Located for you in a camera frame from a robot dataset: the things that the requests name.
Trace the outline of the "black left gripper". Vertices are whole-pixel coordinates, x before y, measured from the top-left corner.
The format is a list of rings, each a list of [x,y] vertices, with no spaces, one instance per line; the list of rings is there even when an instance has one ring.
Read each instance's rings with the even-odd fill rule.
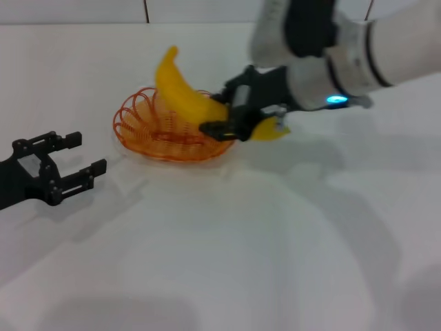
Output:
[[[1,162],[1,209],[28,199],[56,206],[67,198],[93,189],[95,178],[107,171],[105,159],[61,177],[50,157],[52,152],[76,148],[81,144],[80,132],[62,137],[51,131],[35,138],[14,141],[12,155]]]

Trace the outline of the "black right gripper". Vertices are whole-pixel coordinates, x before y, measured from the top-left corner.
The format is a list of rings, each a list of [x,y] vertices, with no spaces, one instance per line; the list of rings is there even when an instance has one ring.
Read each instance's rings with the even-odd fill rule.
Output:
[[[285,66],[265,73],[247,66],[210,99],[229,108],[227,121],[198,126],[200,132],[216,141],[277,140],[289,133],[283,123],[285,112],[297,106],[289,91]]]

